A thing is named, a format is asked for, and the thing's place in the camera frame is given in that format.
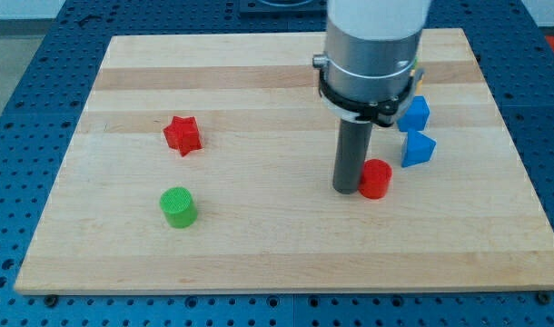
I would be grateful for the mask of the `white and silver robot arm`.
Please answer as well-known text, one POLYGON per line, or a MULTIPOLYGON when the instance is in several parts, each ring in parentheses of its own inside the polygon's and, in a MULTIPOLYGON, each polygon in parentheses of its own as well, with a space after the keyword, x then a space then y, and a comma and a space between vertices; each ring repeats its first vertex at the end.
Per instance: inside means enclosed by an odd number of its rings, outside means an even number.
POLYGON ((324 49, 312 59, 323 103, 342 125, 389 127, 410 108, 430 0, 330 0, 324 49))

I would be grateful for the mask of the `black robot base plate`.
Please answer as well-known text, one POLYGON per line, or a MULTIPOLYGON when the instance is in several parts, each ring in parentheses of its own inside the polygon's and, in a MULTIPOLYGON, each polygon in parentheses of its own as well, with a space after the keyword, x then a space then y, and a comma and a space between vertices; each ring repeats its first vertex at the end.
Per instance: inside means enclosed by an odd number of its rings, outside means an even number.
POLYGON ((237 0, 241 16, 304 15, 323 13, 326 0, 237 0))

